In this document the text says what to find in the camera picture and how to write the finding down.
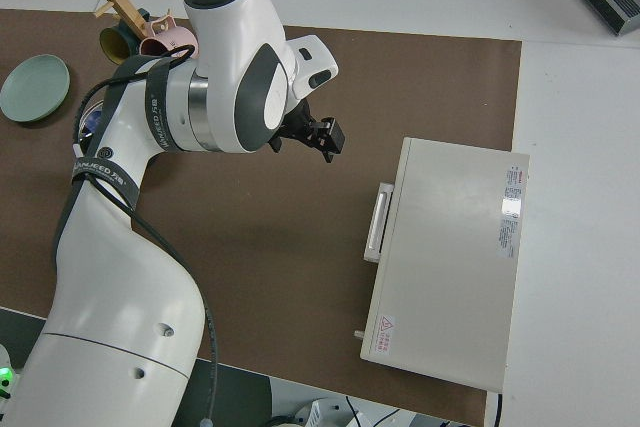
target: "white case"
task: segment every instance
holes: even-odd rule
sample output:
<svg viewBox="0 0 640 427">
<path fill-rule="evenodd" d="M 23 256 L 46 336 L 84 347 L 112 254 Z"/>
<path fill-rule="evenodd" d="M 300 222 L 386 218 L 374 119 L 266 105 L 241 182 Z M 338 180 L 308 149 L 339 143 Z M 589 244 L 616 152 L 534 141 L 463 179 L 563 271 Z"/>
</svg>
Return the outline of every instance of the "white case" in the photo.
<svg viewBox="0 0 640 427">
<path fill-rule="evenodd" d="M 363 359 L 502 392 L 528 164 L 405 139 Z"/>
</svg>

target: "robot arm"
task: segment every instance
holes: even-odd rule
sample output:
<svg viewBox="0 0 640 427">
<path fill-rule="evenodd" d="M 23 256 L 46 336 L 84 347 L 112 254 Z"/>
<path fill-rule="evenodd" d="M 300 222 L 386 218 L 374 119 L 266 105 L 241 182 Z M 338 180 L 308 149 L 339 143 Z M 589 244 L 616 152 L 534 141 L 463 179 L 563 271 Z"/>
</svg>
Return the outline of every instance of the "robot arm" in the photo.
<svg viewBox="0 0 640 427">
<path fill-rule="evenodd" d="M 279 130 L 283 123 L 292 130 L 290 125 L 302 119 L 292 111 L 338 74 L 331 53 L 316 36 L 285 40 L 270 0 L 184 2 L 200 39 L 194 75 L 208 83 L 206 106 L 190 105 L 193 132 L 206 150 L 252 152 L 287 136 Z M 335 120 L 328 121 L 331 128 L 309 128 L 315 120 L 307 117 L 295 131 L 298 140 L 325 157 L 340 153 L 344 138 Z M 320 142 L 331 136 L 335 140 L 326 146 Z"/>
<path fill-rule="evenodd" d="M 335 120 L 316 122 L 305 100 L 338 72 L 319 39 L 287 42 L 270 0 L 185 5 L 197 61 L 129 59 L 110 82 L 91 140 L 76 149 L 56 233 L 53 307 L 4 426 L 171 424 L 204 310 L 175 256 L 133 232 L 124 213 L 135 209 L 151 158 L 172 150 L 253 152 L 280 136 L 327 160 L 342 149 Z"/>
</svg>

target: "sticker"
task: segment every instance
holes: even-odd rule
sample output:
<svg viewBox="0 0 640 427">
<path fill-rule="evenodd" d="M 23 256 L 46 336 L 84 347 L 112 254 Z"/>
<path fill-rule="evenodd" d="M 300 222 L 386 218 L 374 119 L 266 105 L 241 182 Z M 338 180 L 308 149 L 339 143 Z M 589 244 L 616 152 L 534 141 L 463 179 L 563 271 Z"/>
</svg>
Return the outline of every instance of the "sticker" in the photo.
<svg viewBox="0 0 640 427">
<path fill-rule="evenodd" d="M 522 193 L 526 184 L 526 174 L 514 165 L 506 175 L 504 196 L 502 197 L 502 218 L 498 234 L 498 255 L 513 259 L 520 243 L 519 226 L 522 213 Z"/>
<path fill-rule="evenodd" d="M 378 319 L 375 339 L 375 353 L 389 355 L 391 349 L 391 337 L 395 329 L 396 319 L 391 315 L 381 315 Z"/>
</svg>

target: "brown mat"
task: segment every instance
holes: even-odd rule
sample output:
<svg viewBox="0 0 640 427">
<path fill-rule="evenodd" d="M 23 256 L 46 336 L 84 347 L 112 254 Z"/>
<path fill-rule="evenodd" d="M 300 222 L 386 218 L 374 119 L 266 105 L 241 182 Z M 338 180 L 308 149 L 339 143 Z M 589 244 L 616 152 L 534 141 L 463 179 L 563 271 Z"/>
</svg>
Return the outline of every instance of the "brown mat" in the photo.
<svg viewBox="0 0 640 427">
<path fill-rule="evenodd" d="M 0 82 L 40 53 L 64 59 L 71 91 L 48 119 L 0 119 L 0 304 L 46 316 L 51 239 L 68 193 L 71 125 L 83 93 L 113 71 L 109 19 L 0 11 Z M 378 183 L 405 136 L 509 150 L 520 43 L 292 27 L 316 33 L 340 75 L 310 97 L 345 132 L 333 164 L 284 141 L 278 155 L 166 154 L 140 212 L 193 265 L 216 317 L 222 362 L 481 425 L 484 392 L 359 358 L 376 266 L 362 260 Z M 206 349 L 201 354 L 207 356 Z"/>
</svg>

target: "black cable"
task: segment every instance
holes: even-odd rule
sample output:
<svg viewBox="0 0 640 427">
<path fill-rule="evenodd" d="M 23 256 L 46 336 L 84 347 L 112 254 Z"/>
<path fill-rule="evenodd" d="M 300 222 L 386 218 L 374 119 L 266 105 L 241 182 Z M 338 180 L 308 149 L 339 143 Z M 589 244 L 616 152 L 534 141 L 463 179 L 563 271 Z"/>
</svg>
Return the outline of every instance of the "black cable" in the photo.
<svg viewBox="0 0 640 427">
<path fill-rule="evenodd" d="M 493 423 L 493 427 L 499 427 L 500 417 L 502 417 L 502 394 L 498 394 L 498 410 L 496 411 L 496 421 Z"/>
<path fill-rule="evenodd" d="M 181 55 L 180 57 L 176 57 L 175 59 L 171 60 L 171 62 L 169 62 L 169 70 L 175 67 L 178 67 L 181 64 L 184 64 L 194 54 L 194 52 L 196 51 L 196 48 L 193 45 L 183 45 L 180 47 L 176 47 L 175 49 L 172 49 L 169 52 L 165 52 L 164 54 L 161 55 L 161 57 L 168 57 L 170 55 L 177 54 L 178 52 L 182 52 L 182 51 L 186 51 L 186 53 L 184 55 Z M 102 82 L 99 82 L 96 85 L 94 85 L 89 90 L 89 92 L 87 92 L 85 96 L 82 98 L 82 101 L 80 102 L 80 107 L 78 107 L 76 116 L 73 119 L 73 143 L 74 144 L 79 143 L 80 119 L 82 118 L 82 114 L 87 108 L 87 104 L 89 103 L 91 98 L 94 95 L 96 95 L 96 93 L 98 93 L 101 89 L 107 86 L 129 84 L 131 82 L 136 82 L 138 80 L 144 80 L 147 78 L 148 75 L 149 75 L 149 72 L 147 71 L 138 72 L 136 74 L 127 75 L 124 77 L 112 77 L 110 79 L 103 80 Z"/>
<path fill-rule="evenodd" d="M 349 408 L 351 408 L 351 412 L 353 413 L 353 418 L 356 419 L 356 424 L 358 424 L 358 427 L 362 427 L 362 425 L 360 425 L 360 419 L 358 419 L 358 414 L 356 414 L 356 409 L 354 409 L 353 405 L 351 405 L 349 396 L 346 395 L 345 398 L 347 399 L 347 404 L 349 404 Z"/>
<path fill-rule="evenodd" d="M 391 417 L 392 415 L 396 415 L 398 412 L 400 412 L 400 409 L 396 409 L 393 412 L 391 412 L 390 414 L 385 415 L 383 418 L 381 418 L 378 422 L 376 422 L 375 424 L 373 424 L 372 427 L 378 427 L 378 425 L 380 425 L 382 422 L 384 422 L 385 420 L 387 420 L 389 417 Z"/>
<path fill-rule="evenodd" d="M 144 220 L 140 214 L 131 209 L 128 205 L 120 201 L 115 195 L 109 192 L 104 186 L 102 186 L 91 173 L 85 173 L 85 179 L 89 180 L 91 185 L 96 188 L 109 202 L 118 207 L 122 212 L 127 214 L 129 218 L 135 220 L 144 230 L 146 230 L 151 237 L 153 237 L 158 244 L 169 254 L 176 262 L 178 262 L 184 269 L 191 274 L 191 268 L 187 262 L 182 258 L 178 251 L 164 238 L 158 231 L 156 231 L 151 224 Z M 211 370 L 209 374 L 209 398 L 207 401 L 207 418 L 213 419 L 213 405 L 218 388 L 218 341 L 213 323 L 213 315 L 211 309 L 207 304 L 207 300 L 200 289 L 200 286 L 196 282 L 198 289 L 200 290 L 200 296 L 202 297 L 202 303 L 204 305 L 204 314 L 207 319 L 207 329 L 209 330 L 209 343 L 211 348 Z"/>
</svg>

